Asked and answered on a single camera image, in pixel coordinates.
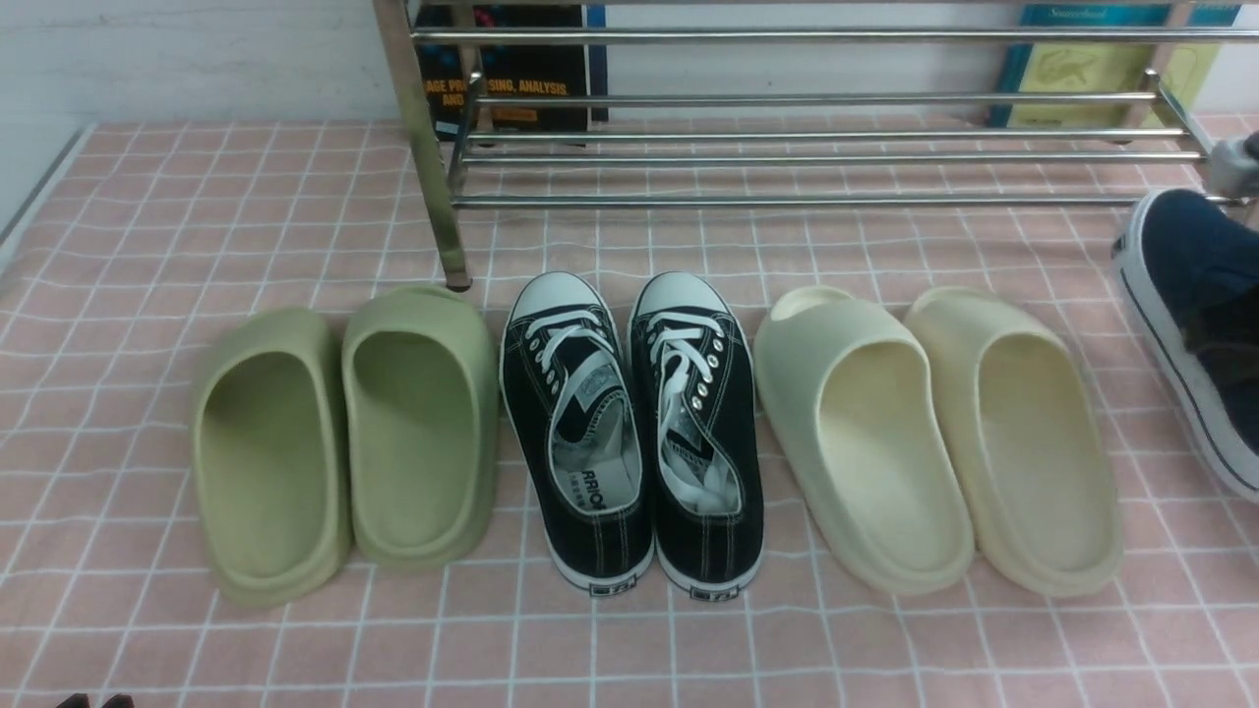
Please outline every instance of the slide sandal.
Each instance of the slide sandal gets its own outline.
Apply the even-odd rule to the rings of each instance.
[[[481,314],[439,287],[394,290],[350,317],[341,368],[359,548],[410,568],[472,551],[494,509],[499,447]]]
[[[340,346],[310,310],[258,315],[201,360],[189,435],[224,597],[282,605],[350,552]]]
[[[909,331],[872,302],[811,286],[774,304],[754,348],[760,402],[836,558],[898,595],[961,580],[971,518]]]
[[[1119,500],[1066,346],[1031,315],[966,287],[925,292],[905,326],[930,357],[980,551],[1047,596],[1105,586],[1123,558]]]

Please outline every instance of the shoe rack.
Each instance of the shoe rack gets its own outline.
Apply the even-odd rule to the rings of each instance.
[[[782,28],[782,29],[541,29],[477,28],[472,5],[466,0],[433,0],[451,5],[453,28],[412,28],[403,0],[373,0],[380,39],[393,79],[403,125],[419,174],[424,205],[433,239],[451,290],[467,290],[472,281],[460,237],[457,213],[463,209],[718,209],[718,208],[1015,208],[1015,207],[1128,207],[1143,194],[1110,193],[1011,193],[956,194],[939,191],[888,191],[883,194],[818,194],[749,197],[694,195],[539,195],[468,194],[465,183],[470,170],[478,168],[767,168],[831,165],[844,169],[856,165],[927,164],[1187,164],[1206,180],[1212,141],[1194,117],[1180,105],[1161,79],[1177,43],[1255,43],[1259,29],[1185,26],[1194,4],[1180,4],[1168,14],[1167,24],[1157,28]],[[507,0],[521,4],[546,4],[553,0]],[[609,0],[621,3],[622,0]],[[733,4],[738,0],[706,0]],[[631,0],[627,4],[642,4]],[[748,43],[866,43],[866,44],[1013,44],[1035,42],[1098,42],[1148,44],[1151,54],[1142,84],[1137,91],[1114,93],[813,93],[784,96],[597,96],[535,97],[488,96],[480,64],[483,45],[611,45],[611,44],[748,44]],[[417,44],[457,45],[461,49],[467,94],[463,117],[449,159],[438,146],[429,116],[424,77],[415,60]],[[496,106],[531,108],[645,108],[645,107],[818,107],[844,106],[957,106],[976,105],[1126,105],[1119,127],[1105,128],[987,128],[966,130],[870,130],[826,132],[728,132],[728,134],[512,134],[488,126],[488,110]],[[1166,127],[1141,127],[1151,112]],[[646,144],[646,142],[886,142],[909,141],[1073,141],[1092,140],[1124,144],[1134,140],[1175,141],[1175,150],[1017,150],[1017,151],[886,151],[827,156],[802,155],[554,155],[559,144]],[[1236,209],[1248,226],[1259,226],[1259,199],[1211,199]]]

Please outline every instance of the metal bar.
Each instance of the metal bar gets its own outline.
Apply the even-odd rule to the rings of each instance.
[[[429,0],[427,5],[451,5],[461,0]],[[890,0],[891,4],[922,3],[922,0]],[[988,0],[959,0],[958,5],[987,4]],[[1241,4],[1256,4],[1259,0],[1240,0]],[[499,5],[565,5],[565,0],[501,0]],[[607,0],[604,5],[676,5],[677,0]],[[687,5],[749,5],[764,4],[764,0],[687,0]],[[792,4],[808,5],[847,5],[847,0],[792,0]],[[1097,5],[1098,0],[1066,0],[1069,5]],[[1107,5],[1148,5],[1149,0],[1113,0]]]
[[[1180,127],[1160,128],[942,128],[846,130],[831,132],[473,132],[472,142],[888,142],[939,140],[1172,140]]]
[[[1163,26],[1187,25],[1190,18],[1194,15],[1194,3],[1172,5],[1171,11],[1167,13],[1167,19],[1163,20]],[[1167,66],[1172,60],[1172,54],[1175,53],[1176,44],[1156,44],[1151,48],[1149,63],[1146,66],[1146,71],[1160,74],[1166,72]],[[1137,127],[1146,121],[1146,116],[1148,115],[1149,106],[1133,103],[1132,106],[1128,106],[1123,115],[1123,121],[1119,125],[1124,127]]]
[[[473,72],[468,79],[468,89],[463,94],[463,113],[460,116],[460,130],[454,135],[454,146],[451,149],[451,169],[446,173],[446,184],[449,185],[452,194],[463,191],[463,183],[468,174],[463,156],[471,152],[468,135],[472,132],[472,125],[480,115],[481,108],[477,102],[482,96],[485,96],[485,77],[481,76],[481,72]]]
[[[719,156],[643,156],[637,155],[468,155],[465,165],[549,166],[549,168],[777,168],[838,165],[942,165],[942,164],[1183,164],[1206,160],[1202,152],[874,152],[866,155],[719,155]]]
[[[930,106],[963,103],[1151,102],[1152,91],[1114,93],[791,93],[779,96],[486,96],[485,106],[546,106],[553,108],[731,108],[782,106]]]
[[[451,6],[451,20],[457,28],[476,29],[476,14],[472,11],[471,0],[462,0],[461,3]],[[485,76],[485,69],[481,67],[481,48],[472,44],[461,44],[460,67],[463,69],[465,87],[472,86],[473,74]],[[481,111],[482,112],[480,115],[473,116],[472,128],[494,125],[490,116],[490,107],[486,106],[481,108]]]
[[[415,28],[412,40],[429,44],[740,44],[764,42],[854,42],[867,44],[954,42],[1104,42],[1108,44],[1225,44],[1259,42],[1259,29],[1238,28],[782,28],[782,29],[453,29]]]
[[[467,290],[472,287],[472,280],[468,277],[463,243],[460,239],[458,215],[454,213],[451,190],[446,184],[437,132],[433,130],[428,96],[424,93],[424,77],[415,57],[415,47],[410,42],[408,29],[410,20],[405,5],[402,0],[371,0],[371,5],[375,9],[380,43],[384,45],[389,76],[398,97],[398,110],[402,112],[410,154],[415,160],[415,171],[419,175],[424,207],[428,209],[428,222],[433,228],[437,254],[446,272],[446,287]]]
[[[1144,194],[836,194],[817,197],[516,197],[466,195],[454,200],[460,209],[755,209],[755,208],[881,208],[881,207],[1131,207]],[[1209,197],[1216,204],[1238,205],[1236,199]]]
[[[1146,69],[1146,76],[1142,79],[1149,88],[1155,89],[1158,94],[1158,101],[1155,101],[1152,110],[1155,116],[1163,122],[1165,126],[1176,126],[1185,128],[1186,136],[1176,139],[1176,146],[1181,150],[1195,150],[1202,155],[1211,154],[1211,146],[1214,145],[1202,126],[1194,120],[1194,116],[1181,106],[1180,101],[1175,94],[1167,88],[1158,72],[1153,69]],[[1201,161],[1195,165],[1197,174],[1206,181],[1206,161]]]

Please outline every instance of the navy sneaker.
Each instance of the navy sneaker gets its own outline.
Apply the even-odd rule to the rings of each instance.
[[[1206,462],[1259,500],[1259,234],[1173,189],[1137,203],[1112,257]]]

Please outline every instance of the book cover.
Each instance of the book cover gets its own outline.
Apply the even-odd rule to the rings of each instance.
[[[477,5],[473,13],[477,26],[486,28],[582,28],[584,10],[582,5]],[[415,26],[451,26],[449,8],[421,5]],[[438,137],[452,140],[458,132],[467,91],[458,47],[424,44],[415,48],[415,54],[424,72]],[[589,94],[585,47],[481,47],[481,67],[488,94]],[[580,132],[589,127],[589,113],[587,108],[496,106],[490,117],[499,130]]]
[[[1239,5],[1199,5],[1190,26],[1231,26]],[[1162,26],[1170,5],[1029,5],[1021,26]],[[1219,54],[1217,44],[1181,44],[1163,79],[1185,106],[1192,106]],[[1153,49],[1143,44],[1058,43],[1017,44],[1006,53],[997,91],[1112,92],[1134,91]],[[1122,121],[1126,107],[993,106],[995,127],[1108,127]],[[1158,126],[1149,116],[1146,126]]]

